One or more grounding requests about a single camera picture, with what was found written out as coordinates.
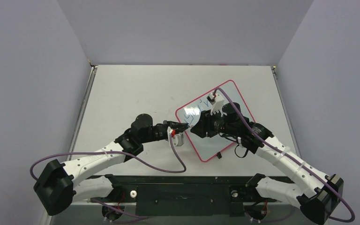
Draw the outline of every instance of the small whiteboard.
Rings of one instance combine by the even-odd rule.
[[[244,116],[248,117],[250,120],[255,120],[252,116],[252,113],[249,111],[249,108],[246,105],[246,102],[242,97],[237,85],[233,80],[228,80],[223,84],[219,85],[218,87],[222,88],[233,102],[236,102],[240,105],[241,112]],[[196,99],[177,109],[175,114],[179,122],[186,122],[190,125],[195,125],[199,120],[201,111],[209,110],[212,108],[212,105],[206,97],[215,88],[207,91],[205,94],[197,97]],[[233,142],[224,139],[219,135],[216,135],[212,138],[200,138],[191,132],[186,131],[185,133],[190,140],[194,150],[196,151],[199,159],[203,162],[211,160],[217,155],[218,152],[224,151],[232,144],[234,144]]]

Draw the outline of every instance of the whiteboard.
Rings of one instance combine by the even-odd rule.
[[[179,106],[229,79],[235,81],[256,122],[296,152],[282,102],[270,67],[263,66],[162,66],[99,65],[82,116],[73,151],[96,151],[130,127],[137,115],[147,113],[153,124],[177,121]],[[167,141],[143,144],[138,155],[167,170],[181,169]],[[190,141],[176,150],[187,166],[184,173],[153,170],[137,160],[111,166],[98,174],[144,176],[283,176],[266,160],[248,154],[237,158],[233,148],[202,162]]]
[[[242,94],[233,80],[228,80],[217,87],[222,88],[233,102],[240,105],[242,115],[248,117],[250,120],[253,120],[253,116],[245,102],[245,99],[242,97]],[[206,99],[206,97],[215,88],[216,87],[178,108],[176,110],[177,120],[181,123],[185,122],[190,125],[195,125],[199,121],[201,111],[212,109],[212,104]],[[224,104],[227,104],[228,100],[226,98],[224,99]],[[199,159],[203,162],[211,160],[218,154],[218,152],[222,152],[234,144],[234,142],[224,139],[218,135],[212,138],[200,138],[191,132],[186,131],[185,133]]]

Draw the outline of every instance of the table top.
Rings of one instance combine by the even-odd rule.
[[[99,65],[73,151],[90,152],[106,146],[123,134],[141,113],[151,115],[154,124],[163,120],[177,121],[176,109],[230,79],[237,84],[256,122],[297,153],[275,78],[268,66]],[[235,145],[223,151],[221,159],[215,157],[202,162],[184,137],[184,145],[176,148],[187,166],[184,173],[167,174],[129,160],[98,174],[253,176],[263,173],[283,176],[273,165],[251,153],[246,158],[237,158]],[[159,168],[181,169],[166,141],[144,144],[144,151],[138,157]]]

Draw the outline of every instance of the white round knob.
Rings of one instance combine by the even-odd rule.
[[[136,191],[131,191],[130,192],[130,197],[132,197],[132,198],[136,198],[136,196],[137,196],[137,192]]]

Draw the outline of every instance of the wall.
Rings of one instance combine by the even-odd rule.
[[[343,177],[360,224],[360,1],[315,0],[277,70],[301,156]]]
[[[313,0],[58,0],[92,64],[276,65]]]
[[[56,1],[0,0],[0,225],[39,223],[29,167],[69,148],[89,73]]]

